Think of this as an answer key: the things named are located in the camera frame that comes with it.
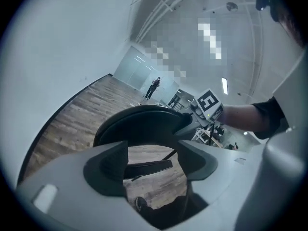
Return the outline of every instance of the ceiling light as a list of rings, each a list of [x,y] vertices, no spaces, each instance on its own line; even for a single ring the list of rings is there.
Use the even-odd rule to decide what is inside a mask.
[[[210,53],[215,54],[216,60],[222,59],[221,47],[217,46],[216,31],[210,29],[209,23],[198,23],[198,30],[203,31],[203,41],[210,43]]]
[[[155,68],[153,68],[152,66],[150,66],[152,69],[154,69],[156,72],[157,72],[157,70],[155,69]]]
[[[142,59],[142,58],[140,58],[139,56],[137,56],[137,57],[143,61],[143,59]],[[145,61],[144,61],[144,62],[145,62]]]
[[[227,84],[227,79],[221,78],[221,80],[222,80],[223,92],[224,92],[225,94],[228,95],[228,84]]]

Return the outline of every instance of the black cable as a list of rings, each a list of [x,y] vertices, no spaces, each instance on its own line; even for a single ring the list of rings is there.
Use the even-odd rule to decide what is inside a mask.
[[[207,145],[211,145],[212,142],[212,134],[214,132],[214,126],[215,126],[215,122],[213,122],[212,128],[211,128],[211,133],[210,133],[210,137],[208,139]]]

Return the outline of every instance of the wooden floor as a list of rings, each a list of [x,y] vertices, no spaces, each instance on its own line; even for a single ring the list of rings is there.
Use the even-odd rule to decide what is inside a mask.
[[[99,126],[110,116],[131,107],[130,103],[155,104],[155,101],[143,99],[139,91],[111,76],[85,89],[47,127],[31,155],[24,179],[61,155],[90,149]],[[130,147],[128,160],[129,163],[160,160],[171,151],[170,148],[153,145]],[[133,182],[124,181],[132,205],[137,196],[143,196],[149,206],[159,208],[185,194],[186,177],[177,154],[171,160],[171,169]]]

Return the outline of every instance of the ceiling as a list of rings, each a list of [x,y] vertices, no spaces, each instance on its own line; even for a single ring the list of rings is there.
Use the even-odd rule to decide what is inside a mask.
[[[160,0],[132,0],[129,6],[128,38],[135,39],[146,18]]]
[[[227,104],[264,101],[301,53],[267,9],[255,9],[255,0],[173,1],[139,44],[192,95],[211,88]],[[228,2],[238,9],[229,11]]]

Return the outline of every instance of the person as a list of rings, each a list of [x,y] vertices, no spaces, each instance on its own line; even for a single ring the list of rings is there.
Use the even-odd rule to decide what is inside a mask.
[[[159,84],[160,84],[160,77],[158,77],[156,80],[153,80],[152,81],[152,85],[149,87],[146,95],[145,95],[145,98],[146,99],[150,99],[153,92],[156,90],[157,87],[159,87]]]
[[[221,123],[219,126],[214,128],[213,138],[219,141],[220,137],[224,134],[225,129],[223,128],[223,124]]]
[[[224,105],[224,111],[217,121],[244,131],[252,131],[259,139],[269,138],[289,128],[285,116],[274,97],[263,103],[239,106]],[[201,202],[198,199],[196,200],[196,198],[195,194],[188,195],[188,197],[179,196],[168,205],[159,209],[152,209],[144,198],[137,197],[135,205],[137,211],[146,221],[162,230],[172,227],[200,212],[202,210]],[[181,216],[181,220],[179,220],[187,199],[185,215]]]
[[[237,144],[236,144],[236,142],[235,142],[235,144],[234,144],[232,150],[237,151],[238,149],[239,149],[239,147],[237,146]]]

